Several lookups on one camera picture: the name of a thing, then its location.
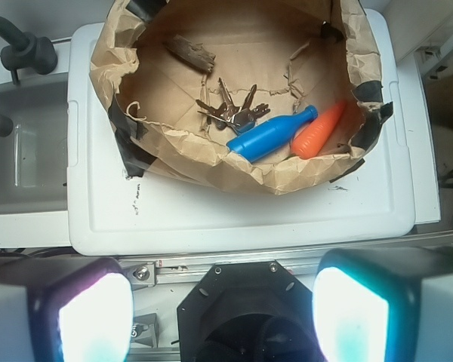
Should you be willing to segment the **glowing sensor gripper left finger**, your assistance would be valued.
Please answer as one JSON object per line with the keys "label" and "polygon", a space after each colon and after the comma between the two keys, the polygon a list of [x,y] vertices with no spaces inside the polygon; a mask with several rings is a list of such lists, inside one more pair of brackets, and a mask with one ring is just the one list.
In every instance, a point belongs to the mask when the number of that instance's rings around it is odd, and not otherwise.
{"label": "glowing sensor gripper left finger", "polygon": [[0,257],[0,361],[124,361],[131,284],[110,257]]}

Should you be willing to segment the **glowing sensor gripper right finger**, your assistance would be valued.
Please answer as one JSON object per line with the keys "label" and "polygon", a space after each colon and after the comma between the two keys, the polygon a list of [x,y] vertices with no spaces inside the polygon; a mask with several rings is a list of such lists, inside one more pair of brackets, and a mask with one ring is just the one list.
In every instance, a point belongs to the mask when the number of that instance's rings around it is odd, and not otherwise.
{"label": "glowing sensor gripper right finger", "polygon": [[328,251],[313,323],[328,361],[453,361],[453,247]]}

